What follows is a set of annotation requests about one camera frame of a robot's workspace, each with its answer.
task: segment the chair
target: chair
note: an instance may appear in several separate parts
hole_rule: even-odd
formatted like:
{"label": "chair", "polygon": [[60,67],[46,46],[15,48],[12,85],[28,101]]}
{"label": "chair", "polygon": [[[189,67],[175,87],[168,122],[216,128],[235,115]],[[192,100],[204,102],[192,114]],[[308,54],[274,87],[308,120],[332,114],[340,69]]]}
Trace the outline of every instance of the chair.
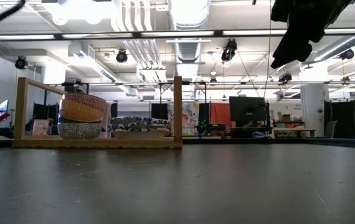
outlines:
{"label": "chair", "polygon": [[325,129],[325,137],[327,138],[333,138],[334,136],[334,129],[336,127],[336,123],[338,121],[330,121],[326,124],[326,129]]}

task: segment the blue patterned bowl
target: blue patterned bowl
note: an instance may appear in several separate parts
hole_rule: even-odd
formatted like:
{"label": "blue patterned bowl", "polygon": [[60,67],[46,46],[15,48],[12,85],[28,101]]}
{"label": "blue patterned bowl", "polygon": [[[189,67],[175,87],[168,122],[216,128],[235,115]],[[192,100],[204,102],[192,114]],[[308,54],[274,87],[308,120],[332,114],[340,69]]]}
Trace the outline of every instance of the blue patterned bowl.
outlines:
{"label": "blue patterned bowl", "polygon": [[77,121],[77,120],[74,120],[74,119],[64,118],[63,116],[59,115],[58,116],[58,122],[59,123],[91,123],[91,124],[100,124],[101,120],[98,120],[98,121]]}
{"label": "blue patterned bowl", "polygon": [[95,139],[101,134],[100,123],[58,123],[62,139]]}

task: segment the bowl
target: bowl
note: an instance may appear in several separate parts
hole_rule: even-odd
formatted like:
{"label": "bowl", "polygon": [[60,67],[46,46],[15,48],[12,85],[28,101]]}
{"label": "bowl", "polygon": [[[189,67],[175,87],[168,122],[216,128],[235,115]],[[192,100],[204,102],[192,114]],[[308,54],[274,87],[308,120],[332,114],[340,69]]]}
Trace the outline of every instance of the bowl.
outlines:
{"label": "bowl", "polygon": [[95,139],[101,134],[96,123],[58,123],[57,128],[62,139]]}
{"label": "bowl", "polygon": [[96,123],[96,124],[101,124],[102,120],[98,120],[98,121],[77,121],[74,119],[68,119],[68,118],[64,118],[63,116],[58,116],[58,122],[59,123]]}
{"label": "bowl", "polygon": [[101,120],[103,111],[73,101],[61,100],[60,115],[75,121],[92,122]]}
{"label": "bowl", "polygon": [[104,99],[84,93],[66,93],[63,95],[63,99],[86,105],[102,112],[104,112],[107,106],[107,101]]}

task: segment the wooden post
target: wooden post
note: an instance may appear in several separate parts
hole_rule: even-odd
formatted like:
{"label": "wooden post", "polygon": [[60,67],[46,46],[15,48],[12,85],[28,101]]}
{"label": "wooden post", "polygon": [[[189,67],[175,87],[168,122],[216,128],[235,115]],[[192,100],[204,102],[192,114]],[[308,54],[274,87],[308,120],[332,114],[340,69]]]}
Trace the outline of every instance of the wooden post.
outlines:
{"label": "wooden post", "polygon": [[183,80],[182,77],[175,77],[174,86],[174,136],[175,143],[183,141]]}
{"label": "wooden post", "polygon": [[25,109],[27,108],[28,81],[18,78],[16,118],[14,120],[14,139],[22,139],[25,135]]}

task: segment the orange bowl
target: orange bowl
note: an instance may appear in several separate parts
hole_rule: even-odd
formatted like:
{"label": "orange bowl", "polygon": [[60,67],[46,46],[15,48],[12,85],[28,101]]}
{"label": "orange bowl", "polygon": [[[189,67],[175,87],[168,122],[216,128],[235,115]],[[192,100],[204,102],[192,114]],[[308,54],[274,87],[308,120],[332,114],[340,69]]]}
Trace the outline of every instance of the orange bowl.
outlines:
{"label": "orange bowl", "polygon": [[75,121],[99,121],[103,117],[103,112],[80,103],[61,100],[60,115]]}

